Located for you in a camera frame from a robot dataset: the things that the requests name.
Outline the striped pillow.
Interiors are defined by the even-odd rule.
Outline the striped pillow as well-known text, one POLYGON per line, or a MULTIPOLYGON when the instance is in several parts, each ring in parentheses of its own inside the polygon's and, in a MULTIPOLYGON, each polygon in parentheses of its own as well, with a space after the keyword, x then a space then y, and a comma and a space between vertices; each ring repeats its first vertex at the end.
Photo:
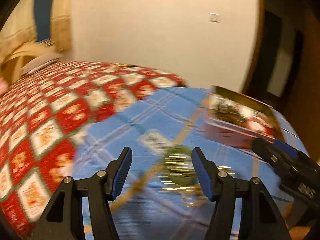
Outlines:
POLYGON ((60 61, 62 58, 63 55, 59 53, 46 53, 40 55, 29 61, 21 68, 21 75, 29 75, 33 72, 40 70, 43 67, 60 61))

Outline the pink pillow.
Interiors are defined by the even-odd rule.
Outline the pink pillow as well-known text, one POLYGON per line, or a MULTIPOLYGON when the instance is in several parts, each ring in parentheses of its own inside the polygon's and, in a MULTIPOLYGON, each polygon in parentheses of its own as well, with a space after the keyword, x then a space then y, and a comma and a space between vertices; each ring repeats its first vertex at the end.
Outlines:
POLYGON ((3 96, 8 91, 8 83, 5 79, 1 76, 0 77, 0 96, 3 96))

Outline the cream wooden headboard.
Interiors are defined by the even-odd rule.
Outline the cream wooden headboard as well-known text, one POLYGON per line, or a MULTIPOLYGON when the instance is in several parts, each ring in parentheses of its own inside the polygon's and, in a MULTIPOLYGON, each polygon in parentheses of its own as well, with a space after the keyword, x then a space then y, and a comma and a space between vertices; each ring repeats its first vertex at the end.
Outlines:
POLYGON ((25 64, 38 56, 53 53, 54 46, 45 46, 42 43, 25 43, 7 56, 1 64, 1 76, 11 85, 21 77, 21 69, 25 64))

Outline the beige floral right curtain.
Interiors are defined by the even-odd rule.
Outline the beige floral right curtain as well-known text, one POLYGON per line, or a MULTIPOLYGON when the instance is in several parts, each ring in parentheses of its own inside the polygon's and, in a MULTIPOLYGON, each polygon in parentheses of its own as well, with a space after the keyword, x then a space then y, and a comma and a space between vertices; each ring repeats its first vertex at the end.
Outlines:
POLYGON ((53 0, 50 14, 50 34, 56 51, 72 48, 71 0, 53 0))

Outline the window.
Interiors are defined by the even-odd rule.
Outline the window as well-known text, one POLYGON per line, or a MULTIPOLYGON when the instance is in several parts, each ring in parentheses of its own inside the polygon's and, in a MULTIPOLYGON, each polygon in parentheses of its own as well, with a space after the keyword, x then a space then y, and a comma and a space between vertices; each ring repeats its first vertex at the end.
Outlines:
POLYGON ((48 42, 51 40, 50 16, 53 0, 33 0, 33 3, 37 42, 48 42))

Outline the green jade bangle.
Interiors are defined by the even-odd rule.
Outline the green jade bangle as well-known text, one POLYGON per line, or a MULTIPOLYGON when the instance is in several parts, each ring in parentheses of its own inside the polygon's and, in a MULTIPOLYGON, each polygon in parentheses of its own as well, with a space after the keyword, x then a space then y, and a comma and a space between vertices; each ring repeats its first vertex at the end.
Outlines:
POLYGON ((193 186, 197 182, 191 161, 192 150, 183 145, 169 146, 162 159, 163 178, 167 184, 176 186, 193 186))

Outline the brown wooden wardrobe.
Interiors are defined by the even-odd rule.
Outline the brown wooden wardrobe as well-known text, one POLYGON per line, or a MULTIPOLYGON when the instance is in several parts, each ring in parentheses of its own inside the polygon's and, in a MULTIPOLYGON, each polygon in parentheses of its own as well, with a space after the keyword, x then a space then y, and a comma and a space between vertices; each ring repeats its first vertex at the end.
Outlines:
POLYGON ((311 8, 304 20, 302 59, 283 114, 310 157, 319 161, 319 20, 311 8))

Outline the blue plaid bed sheet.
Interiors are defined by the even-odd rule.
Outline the blue plaid bed sheet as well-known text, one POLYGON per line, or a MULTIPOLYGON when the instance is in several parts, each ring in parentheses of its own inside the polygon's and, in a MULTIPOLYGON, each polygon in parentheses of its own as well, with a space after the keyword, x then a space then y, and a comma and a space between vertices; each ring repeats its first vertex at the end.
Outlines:
POLYGON ((73 178, 88 178, 130 147, 132 164, 120 196, 110 202, 120 239, 203 239, 214 203, 193 186, 166 183, 164 151, 183 145, 201 148, 206 158, 235 178, 259 177, 280 211, 292 198, 280 191, 272 168, 248 150, 205 138, 203 100, 208 92, 195 88, 165 88, 113 117, 89 126, 75 155, 73 178))

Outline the pink metal tin box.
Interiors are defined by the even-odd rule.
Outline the pink metal tin box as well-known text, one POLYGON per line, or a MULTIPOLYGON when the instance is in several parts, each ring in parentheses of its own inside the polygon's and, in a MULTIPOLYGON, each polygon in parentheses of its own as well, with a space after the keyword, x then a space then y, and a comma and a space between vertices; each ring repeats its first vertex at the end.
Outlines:
POLYGON ((208 93, 203 121, 206 139, 235 148, 249 150, 257 137, 285 140, 271 106, 220 86, 208 93))

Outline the beige floral left curtain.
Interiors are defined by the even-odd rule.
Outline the beige floral left curtain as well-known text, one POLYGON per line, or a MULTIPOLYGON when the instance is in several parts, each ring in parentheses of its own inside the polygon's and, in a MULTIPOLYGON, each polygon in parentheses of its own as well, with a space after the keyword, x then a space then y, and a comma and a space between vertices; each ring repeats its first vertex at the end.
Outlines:
POLYGON ((1 64, 21 45, 36 41, 36 39, 37 33, 35 26, 16 30, 12 34, 9 31, 1 30, 1 64))

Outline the brown wooden door frame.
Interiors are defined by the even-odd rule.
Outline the brown wooden door frame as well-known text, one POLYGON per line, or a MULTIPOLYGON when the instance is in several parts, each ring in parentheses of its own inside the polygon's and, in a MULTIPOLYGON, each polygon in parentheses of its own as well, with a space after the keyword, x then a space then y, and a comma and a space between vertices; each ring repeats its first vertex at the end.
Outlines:
POLYGON ((253 46, 252 60, 247 71, 246 79, 242 85, 242 94, 246 94, 249 90, 250 83, 253 79, 254 71, 257 66, 258 57, 261 49, 261 44, 263 40, 263 29, 265 22, 265 0, 258 0, 258 20, 255 32, 255 43, 253 46))

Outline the white wall switch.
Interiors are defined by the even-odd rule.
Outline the white wall switch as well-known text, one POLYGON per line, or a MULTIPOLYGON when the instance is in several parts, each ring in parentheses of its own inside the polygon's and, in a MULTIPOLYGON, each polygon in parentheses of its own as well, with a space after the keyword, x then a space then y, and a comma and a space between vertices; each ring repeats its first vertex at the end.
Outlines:
POLYGON ((209 13, 209 20, 210 20, 210 22, 218 23, 219 22, 219 14, 210 12, 209 13))

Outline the red patterned quilt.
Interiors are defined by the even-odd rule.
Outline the red patterned quilt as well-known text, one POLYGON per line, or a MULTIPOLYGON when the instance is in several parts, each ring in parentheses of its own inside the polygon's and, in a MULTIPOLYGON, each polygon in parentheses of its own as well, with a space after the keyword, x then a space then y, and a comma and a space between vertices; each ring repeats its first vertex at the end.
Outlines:
POLYGON ((160 88, 184 87, 179 75, 108 62, 57 62, 21 78, 1 96, 1 211, 28 237, 49 198, 74 167, 89 125, 160 88))

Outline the beige floral curtain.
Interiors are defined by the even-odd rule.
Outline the beige floral curtain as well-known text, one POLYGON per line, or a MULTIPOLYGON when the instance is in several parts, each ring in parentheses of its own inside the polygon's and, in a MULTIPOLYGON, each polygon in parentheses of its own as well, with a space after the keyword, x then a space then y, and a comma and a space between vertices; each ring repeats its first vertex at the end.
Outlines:
POLYGON ((21 45, 36 41, 36 39, 37 33, 35 26, 16 30, 12 34, 9 31, 1 30, 1 64, 21 45))
POLYGON ((53 0, 50 14, 50 34, 56 51, 72 48, 71 0, 53 0))

